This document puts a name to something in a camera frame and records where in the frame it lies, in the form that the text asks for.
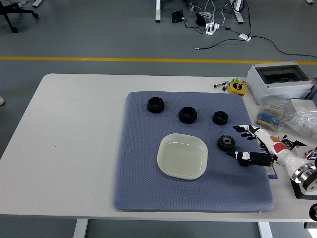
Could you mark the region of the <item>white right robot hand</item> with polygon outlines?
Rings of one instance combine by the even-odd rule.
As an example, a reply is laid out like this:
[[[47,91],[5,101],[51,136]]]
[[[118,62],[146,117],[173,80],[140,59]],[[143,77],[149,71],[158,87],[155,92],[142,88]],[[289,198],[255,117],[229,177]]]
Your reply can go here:
[[[236,125],[233,128],[241,133],[242,137],[247,137],[248,140],[257,139],[265,146],[268,153],[229,150],[226,152],[229,156],[238,161],[259,166],[271,166],[273,162],[278,162],[286,168],[288,176],[293,181],[298,182],[304,165],[309,163],[307,159],[295,155],[282,141],[265,129],[254,125]]]

